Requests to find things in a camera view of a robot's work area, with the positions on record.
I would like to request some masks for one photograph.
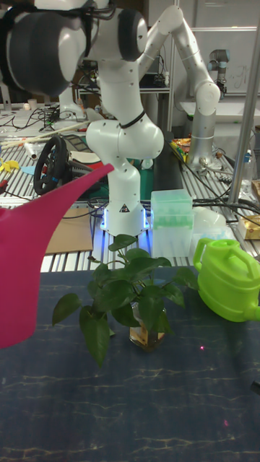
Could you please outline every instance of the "dark blue tablecloth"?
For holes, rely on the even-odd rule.
[[[112,321],[100,370],[77,313],[51,327],[60,296],[87,304],[90,277],[42,275],[37,331],[0,351],[0,462],[259,462],[260,324],[225,321],[187,289],[153,353]]]

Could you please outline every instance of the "pink watering can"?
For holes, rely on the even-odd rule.
[[[49,240],[69,207],[112,170],[112,165],[105,165],[16,209],[0,208],[0,280],[4,289],[0,348],[15,345],[34,333],[40,267]]]

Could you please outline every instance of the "steering wheel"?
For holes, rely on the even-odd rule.
[[[33,177],[33,186],[39,196],[57,187],[66,172],[68,157],[66,142],[60,136],[53,136],[46,143]]]

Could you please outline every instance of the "glass vase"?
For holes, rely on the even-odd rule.
[[[137,302],[132,305],[132,310],[134,318],[139,322],[140,327],[131,327],[129,338],[135,345],[141,347],[144,351],[152,352],[162,343],[165,334],[163,332],[155,331],[148,332],[140,317]]]

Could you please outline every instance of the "wooden stick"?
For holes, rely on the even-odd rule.
[[[90,121],[85,121],[81,123],[76,123],[75,125],[71,125],[70,127],[60,128],[59,130],[52,131],[51,136],[55,134],[63,133],[64,131],[71,131],[71,130],[74,130],[75,128],[79,128],[83,125],[89,125],[89,124],[90,124]],[[3,143],[1,143],[1,149],[2,150],[9,149],[10,147],[19,146],[24,143],[36,143],[37,141],[45,141],[45,139],[46,139],[46,134],[40,135],[40,136],[34,136],[33,138],[20,139],[18,141],[4,141]]]

